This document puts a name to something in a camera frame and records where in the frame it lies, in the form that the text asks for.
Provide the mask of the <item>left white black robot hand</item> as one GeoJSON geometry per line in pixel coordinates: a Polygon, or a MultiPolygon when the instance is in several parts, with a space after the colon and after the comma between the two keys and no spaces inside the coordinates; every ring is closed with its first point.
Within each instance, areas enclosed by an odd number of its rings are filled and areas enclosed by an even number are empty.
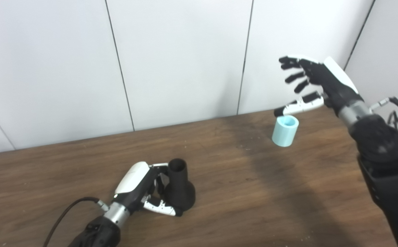
{"type": "Polygon", "coordinates": [[[124,206],[130,214],[146,209],[158,214],[181,217],[183,211],[153,197],[154,189],[164,187],[161,174],[168,171],[168,163],[149,165],[146,162],[134,164],[115,189],[112,202],[124,206]]]}

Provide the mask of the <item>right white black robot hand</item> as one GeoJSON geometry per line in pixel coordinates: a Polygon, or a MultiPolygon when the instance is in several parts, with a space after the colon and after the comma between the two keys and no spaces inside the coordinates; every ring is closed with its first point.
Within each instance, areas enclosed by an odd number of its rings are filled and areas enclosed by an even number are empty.
{"type": "Polygon", "coordinates": [[[275,117],[311,111],[322,105],[332,108],[335,114],[338,114],[345,106],[358,101],[363,102],[354,83],[331,57],[326,58],[323,62],[318,62],[305,56],[288,55],[279,58],[279,63],[282,70],[301,69],[300,72],[291,74],[285,79],[287,84],[296,79],[303,79],[294,89],[296,94],[301,93],[308,85],[320,86],[323,92],[314,91],[285,106],[276,108],[274,110],[275,117]]]}

